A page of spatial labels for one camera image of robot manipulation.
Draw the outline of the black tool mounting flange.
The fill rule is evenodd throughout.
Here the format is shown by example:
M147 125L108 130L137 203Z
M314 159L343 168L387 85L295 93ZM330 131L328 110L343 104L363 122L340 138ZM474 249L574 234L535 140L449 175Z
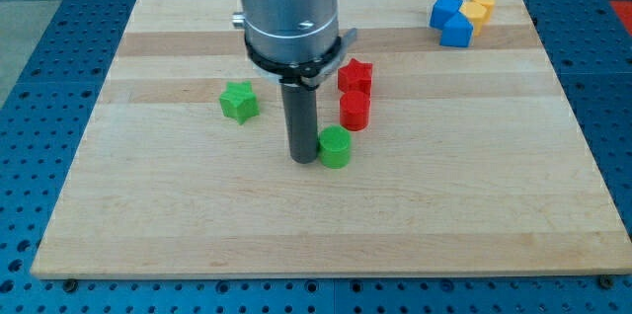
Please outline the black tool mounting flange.
M279 85L301 86L315 90L335 72L344 61L351 45L357 39L357 29L348 30L337 37L334 44L322 55L302 63L281 63L269 60L244 39L247 55L264 78Z

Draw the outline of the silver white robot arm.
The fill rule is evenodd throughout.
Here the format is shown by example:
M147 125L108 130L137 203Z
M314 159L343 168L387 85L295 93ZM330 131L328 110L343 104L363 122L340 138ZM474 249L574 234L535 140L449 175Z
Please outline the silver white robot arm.
M318 156L316 91L341 65L356 30L340 34L338 0L241 0L233 25L248 57L280 85L290 157Z

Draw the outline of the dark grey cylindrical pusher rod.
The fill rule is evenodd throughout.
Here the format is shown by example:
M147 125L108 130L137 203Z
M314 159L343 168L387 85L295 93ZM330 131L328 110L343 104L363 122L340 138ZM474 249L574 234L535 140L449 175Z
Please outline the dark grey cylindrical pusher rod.
M316 92L301 86L281 86L290 157L299 164L318 156Z

